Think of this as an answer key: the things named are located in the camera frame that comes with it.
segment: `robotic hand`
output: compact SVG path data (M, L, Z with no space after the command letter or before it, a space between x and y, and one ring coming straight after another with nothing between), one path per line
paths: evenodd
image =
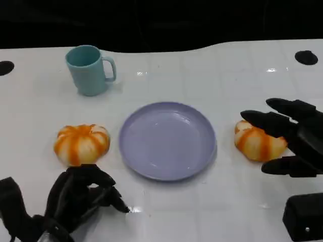
M70 233L100 206L112 205L123 213L129 208L114 187L115 181L96 165L70 167L52 187L44 216L30 217L19 186L9 177L0 181L0 218L11 235L22 242L72 242Z
M266 103L284 115L246 110L241 112L241 116L268 135L284 137L295 156L271 160L262 166L262 172L289 174L291 177L316 177L322 174L323 113L300 100L270 98Z

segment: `plate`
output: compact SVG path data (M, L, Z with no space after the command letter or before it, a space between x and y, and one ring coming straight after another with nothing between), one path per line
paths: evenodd
M130 115L121 128L119 146L130 168L164 181L197 174L213 161L217 150L207 118L175 102L153 103Z

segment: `orange and white pumpkin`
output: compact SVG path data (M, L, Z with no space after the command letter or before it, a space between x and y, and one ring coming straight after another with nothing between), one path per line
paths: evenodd
M245 120L235 127L234 143L250 160L266 162L278 158L286 149L283 137L274 138Z
M65 126L54 145L54 151L67 166L93 164L110 147L107 130L98 125Z

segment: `white table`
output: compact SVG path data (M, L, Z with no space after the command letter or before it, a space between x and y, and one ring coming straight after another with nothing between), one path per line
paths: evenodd
M322 40L224 43L171 53L103 51L116 60L118 83L96 97L77 94L64 59L69 49L0 50L0 61L15 64L0 77L0 178L12 176L20 185L30 215L44 212L51 186L66 169L53 152L58 130L94 123L112 136L98 166L116 180L126 203L143 211L102 209L74 234L76 242L291 241L282 223L285 202L294 194L322 192L323 177L261 173L235 148L234 125L240 111L270 110L269 97L299 98L323 110ZM312 50L318 63L296 62L299 50ZM216 162L176 184L138 176L118 151L125 118L162 100L197 108L217 134ZM1 225L0 241L9 240Z

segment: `teal mug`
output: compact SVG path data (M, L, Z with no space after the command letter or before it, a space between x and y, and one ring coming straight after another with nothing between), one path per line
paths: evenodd
M85 96L95 96L104 92L108 83L116 80L114 60L111 57L102 57L100 50L92 45L80 45L71 49L65 59L75 86ZM111 63L113 77L105 77L103 61Z

